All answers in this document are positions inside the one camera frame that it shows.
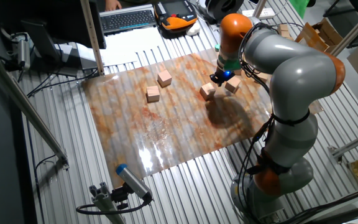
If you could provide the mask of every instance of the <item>wooden block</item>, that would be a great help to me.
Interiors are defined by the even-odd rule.
[[[160,100],[160,92],[158,90],[158,86],[147,87],[146,97],[148,103],[157,102],[158,100]]]
[[[200,93],[204,100],[208,101],[214,97],[215,88],[211,83],[207,83],[201,87]]]
[[[290,31],[282,31],[282,32],[281,32],[281,36],[282,36],[282,37],[285,37],[285,38],[291,37]]]
[[[241,75],[241,73],[242,73],[242,69],[238,69],[234,71],[235,75]]]
[[[163,87],[166,87],[167,85],[171,85],[172,76],[169,74],[169,72],[167,70],[165,70],[158,74],[157,81],[160,84],[160,86],[163,88]]]
[[[237,77],[233,77],[226,82],[226,85],[224,87],[230,92],[236,93],[236,91],[239,89],[240,82],[240,79],[238,79]]]
[[[278,31],[278,33],[279,33],[280,35],[282,35],[282,32],[283,32],[283,31],[289,31],[288,25],[286,25],[286,24],[280,24],[280,25],[278,26],[277,31]]]

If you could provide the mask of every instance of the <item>keyboard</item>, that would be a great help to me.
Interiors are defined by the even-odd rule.
[[[124,12],[109,16],[102,16],[102,27],[104,34],[113,34],[125,30],[156,25],[153,12],[142,10],[135,12]]]

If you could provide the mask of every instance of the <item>desk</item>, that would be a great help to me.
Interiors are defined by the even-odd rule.
[[[278,11],[285,0],[271,1],[267,7]],[[254,5],[244,2],[240,12],[253,9]],[[269,24],[296,22],[302,20],[288,4],[281,13],[267,21]],[[210,49],[219,42],[219,34],[203,21],[201,32],[194,37],[179,37],[172,40],[162,39],[163,44],[150,50],[138,52],[139,61],[106,68],[106,73],[139,68],[163,60],[176,58],[200,50]],[[299,30],[290,27],[292,37]],[[28,93],[35,88],[45,75],[26,77],[21,87]],[[57,77],[52,83],[71,78]],[[70,169],[58,170],[52,162],[42,164],[38,169],[41,202],[46,223],[108,223],[105,217],[77,214],[75,207],[91,203],[90,185],[106,181],[112,186],[104,160],[101,143],[96,132],[85,93],[80,83],[68,83],[54,86],[52,90],[38,93],[31,102],[40,113],[59,143],[67,150]],[[343,197],[358,190],[353,177],[345,165],[337,165],[329,158],[326,148],[329,145],[343,146],[358,137],[358,109],[346,90],[340,88],[334,95],[319,101],[324,111],[317,114],[319,134],[316,144],[305,158],[314,169],[314,180],[301,190],[283,196],[285,210],[279,213],[284,220],[307,208],[315,207]],[[35,162],[52,155],[52,151],[41,137],[30,127],[25,132],[29,146],[29,134],[32,136]],[[233,209],[229,187],[231,179],[240,168],[248,141],[242,141],[192,159],[186,163],[153,174],[144,179],[154,194],[155,202],[151,207],[126,214],[128,223],[240,223],[238,211]],[[32,156],[29,147],[29,164]],[[345,154],[345,158],[358,158],[358,147]],[[41,220],[39,202],[34,188],[37,217]],[[137,197],[130,197],[130,207],[140,204]]]

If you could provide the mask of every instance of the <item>person's hand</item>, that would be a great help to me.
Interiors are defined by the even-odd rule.
[[[121,3],[118,0],[106,0],[106,12],[122,9]]]

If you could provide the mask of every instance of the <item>orange marble pattern mat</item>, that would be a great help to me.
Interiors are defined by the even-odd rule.
[[[122,185],[119,164],[143,178],[251,138],[268,120],[269,96],[244,74],[236,94],[214,84],[214,100],[205,102],[199,90],[211,82],[216,59],[209,49],[83,82],[114,187]],[[157,74],[164,70],[172,84],[161,88]],[[160,101],[147,103],[146,88],[154,85]],[[312,105],[312,113],[322,111]]]

